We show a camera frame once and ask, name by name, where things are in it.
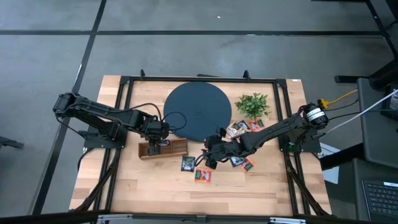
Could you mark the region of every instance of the wooden tabletop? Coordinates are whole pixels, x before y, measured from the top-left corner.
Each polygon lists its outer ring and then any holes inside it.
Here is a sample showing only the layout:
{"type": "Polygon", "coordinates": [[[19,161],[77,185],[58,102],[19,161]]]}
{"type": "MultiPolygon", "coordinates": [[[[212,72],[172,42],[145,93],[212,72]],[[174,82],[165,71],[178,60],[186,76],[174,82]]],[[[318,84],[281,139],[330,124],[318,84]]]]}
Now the wooden tabletop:
{"type": "MultiPolygon", "coordinates": [[[[97,101],[114,106],[120,76],[105,75],[97,101]]],[[[174,88],[183,82],[135,81],[130,107],[143,103],[155,103],[163,113],[164,102],[174,88]]],[[[262,93],[268,95],[267,104],[271,113],[262,118],[265,126],[278,122],[275,98],[271,84],[263,83],[211,83],[228,97],[232,107],[231,122],[245,119],[239,114],[234,102],[242,94],[262,93]]],[[[305,105],[303,86],[300,80],[287,80],[292,111],[305,105]]],[[[284,118],[286,118],[282,89],[279,89],[284,118]]],[[[152,106],[140,110],[157,114],[152,106]]],[[[171,134],[168,139],[178,137],[171,134]]],[[[182,172],[181,157],[150,159],[138,158],[138,143],[145,140],[136,133],[128,133],[126,147],[122,150],[116,178],[112,212],[179,213],[207,215],[279,215],[290,216],[292,209],[283,155],[277,139],[266,142],[251,156],[255,166],[247,173],[231,163],[219,163],[212,172],[211,183],[194,181],[192,172],[182,172]]],[[[203,143],[188,142],[190,156],[199,156],[203,143]]],[[[94,149],[82,160],[76,180],[70,208],[79,206],[93,190],[100,176],[104,149],[94,149]]],[[[301,154],[305,183],[318,203],[331,212],[322,170],[319,161],[309,153],[301,154]]],[[[108,192],[104,187],[100,208],[108,192]]],[[[302,209],[300,191],[296,186],[299,211],[302,209]]]]}

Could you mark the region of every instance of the wooden stand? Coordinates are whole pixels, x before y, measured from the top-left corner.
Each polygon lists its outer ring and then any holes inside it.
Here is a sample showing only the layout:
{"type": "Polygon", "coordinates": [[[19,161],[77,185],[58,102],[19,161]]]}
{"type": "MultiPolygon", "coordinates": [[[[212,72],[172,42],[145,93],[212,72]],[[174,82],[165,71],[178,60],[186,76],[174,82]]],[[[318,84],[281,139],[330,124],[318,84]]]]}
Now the wooden stand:
{"type": "Polygon", "coordinates": [[[142,160],[166,158],[173,156],[188,155],[188,141],[187,139],[168,139],[170,144],[168,146],[160,147],[160,154],[155,156],[148,156],[149,143],[138,143],[138,157],[142,160]]]}

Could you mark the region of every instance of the black round board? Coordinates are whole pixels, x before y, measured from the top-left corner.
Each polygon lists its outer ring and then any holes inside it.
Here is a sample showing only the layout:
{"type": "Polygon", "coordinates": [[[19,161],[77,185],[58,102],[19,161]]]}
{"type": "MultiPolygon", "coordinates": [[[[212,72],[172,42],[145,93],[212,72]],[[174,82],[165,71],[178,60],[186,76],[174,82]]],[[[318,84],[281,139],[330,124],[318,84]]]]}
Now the black round board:
{"type": "MultiPolygon", "coordinates": [[[[216,86],[205,82],[184,83],[174,89],[164,103],[164,116],[178,111],[187,118],[187,125],[175,132],[181,138],[203,142],[216,134],[218,128],[226,129],[231,121],[231,103],[216,86]]],[[[185,124],[182,115],[170,114],[165,118],[170,129],[185,124]]]]}

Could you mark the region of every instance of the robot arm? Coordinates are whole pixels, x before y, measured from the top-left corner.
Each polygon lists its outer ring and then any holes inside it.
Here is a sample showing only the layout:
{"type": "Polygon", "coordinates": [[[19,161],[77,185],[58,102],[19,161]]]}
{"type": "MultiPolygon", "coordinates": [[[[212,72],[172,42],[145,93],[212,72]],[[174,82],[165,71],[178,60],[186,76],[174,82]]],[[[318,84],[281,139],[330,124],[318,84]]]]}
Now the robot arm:
{"type": "Polygon", "coordinates": [[[158,143],[169,135],[169,125],[158,116],[134,108],[118,110],[73,93],[59,95],[53,112],[58,118],[73,117],[89,124],[98,130],[101,139],[108,141],[121,141],[126,134],[123,130],[140,134],[149,141],[149,155],[158,154],[158,143]]]}
{"type": "Polygon", "coordinates": [[[307,133],[313,129],[319,130],[326,127],[328,118],[321,108],[314,104],[301,106],[297,113],[291,117],[267,127],[259,132],[244,133],[232,138],[231,142],[221,140],[226,131],[207,137],[204,152],[206,166],[215,169],[217,162],[223,162],[230,157],[246,157],[254,154],[258,148],[273,138],[286,134],[292,144],[302,144],[306,141],[319,138],[317,134],[309,136],[307,133]]]}

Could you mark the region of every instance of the concrete floor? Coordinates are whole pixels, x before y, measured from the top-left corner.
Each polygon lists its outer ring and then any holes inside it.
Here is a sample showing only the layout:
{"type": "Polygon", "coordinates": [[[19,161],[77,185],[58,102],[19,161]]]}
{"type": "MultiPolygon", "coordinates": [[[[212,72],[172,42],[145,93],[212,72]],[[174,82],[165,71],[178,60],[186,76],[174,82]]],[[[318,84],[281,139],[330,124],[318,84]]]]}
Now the concrete floor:
{"type": "MultiPolygon", "coordinates": [[[[394,20],[373,1],[383,23],[394,20]]],[[[92,28],[100,0],[0,0],[0,29],[92,28]]],[[[100,30],[377,30],[362,3],[309,0],[108,0],[100,30]]],[[[25,143],[0,150],[0,217],[29,212],[58,124],[52,106],[70,91],[88,36],[0,35],[0,136],[25,143]]],[[[103,75],[204,73],[302,79],[307,101],[332,100],[356,88],[335,75],[370,75],[392,60],[384,39],[364,37],[98,36],[80,93],[96,99],[103,75]]],[[[350,96],[340,105],[356,99],[350,96]]],[[[330,116],[359,110],[352,106],[330,116]]],[[[343,119],[333,120],[329,128],[343,119]]],[[[72,120],[71,126],[86,129],[72,120]]],[[[359,120],[325,136],[344,149],[362,141],[359,120]]],[[[83,140],[68,132],[44,206],[65,212],[83,140]]],[[[333,213],[347,217],[333,199],[333,213]]]]}

